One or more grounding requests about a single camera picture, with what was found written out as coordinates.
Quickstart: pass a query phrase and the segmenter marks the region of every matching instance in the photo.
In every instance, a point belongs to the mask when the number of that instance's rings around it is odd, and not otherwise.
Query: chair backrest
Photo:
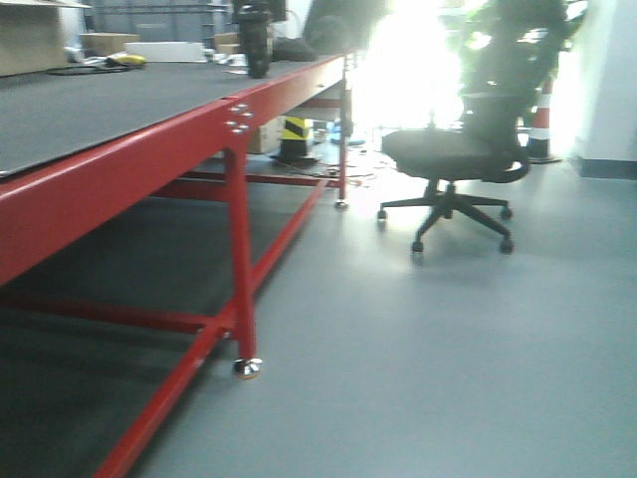
[[[563,2],[496,0],[495,10],[493,21],[476,29],[489,38],[485,46],[463,48],[463,94],[497,92],[532,106],[568,35]]]
[[[466,133],[495,149],[489,180],[510,182],[529,170],[518,141],[518,118],[533,106],[537,88],[555,68],[567,29],[561,0],[498,0],[494,5],[490,40],[472,52],[466,66],[461,120]],[[516,161],[522,164],[519,170],[501,173]]]

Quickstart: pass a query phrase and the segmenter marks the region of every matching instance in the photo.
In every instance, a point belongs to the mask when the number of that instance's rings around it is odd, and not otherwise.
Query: chair base
[[[418,228],[416,238],[411,244],[412,252],[420,253],[423,251],[422,236],[427,232],[441,217],[451,219],[454,211],[460,211],[471,219],[478,221],[484,226],[499,232],[503,236],[500,243],[500,252],[511,254],[514,250],[514,243],[511,240],[511,232],[498,221],[482,212],[476,206],[502,206],[500,216],[503,219],[510,219],[513,211],[509,207],[509,201],[504,199],[494,199],[491,197],[471,196],[468,194],[457,194],[456,186],[453,182],[447,185],[447,189],[443,192],[438,190],[438,180],[431,180],[425,189],[422,197],[413,199],[401,199],[397,201],[383,202],[380,204],[380,210],[376,214],[378,219],[386,219],[386,207],[409,207],[409,206],[432,206],[433,210],[425,222]]]

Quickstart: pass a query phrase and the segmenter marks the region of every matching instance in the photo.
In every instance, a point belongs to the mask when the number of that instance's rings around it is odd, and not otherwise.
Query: yellow and black striped cone
[[[310,156],[312,126],[311,119],[286,117],[281,135],[281,151],[275,158],[286,163],[313,159]]]

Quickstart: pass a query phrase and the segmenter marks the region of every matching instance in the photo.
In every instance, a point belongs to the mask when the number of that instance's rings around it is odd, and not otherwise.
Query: black table mat
[[[0,78],[0,178],[115,139],[305,66],[272,64],[266,79],[213,64],[149,64],[105,75]]]

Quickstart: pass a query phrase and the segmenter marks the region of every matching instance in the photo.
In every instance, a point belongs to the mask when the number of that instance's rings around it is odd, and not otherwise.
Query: chair seat
[[[405,174],[449,181],[484,178],[494,154],[485,141],[436,128],[395,131],[382,148]]]

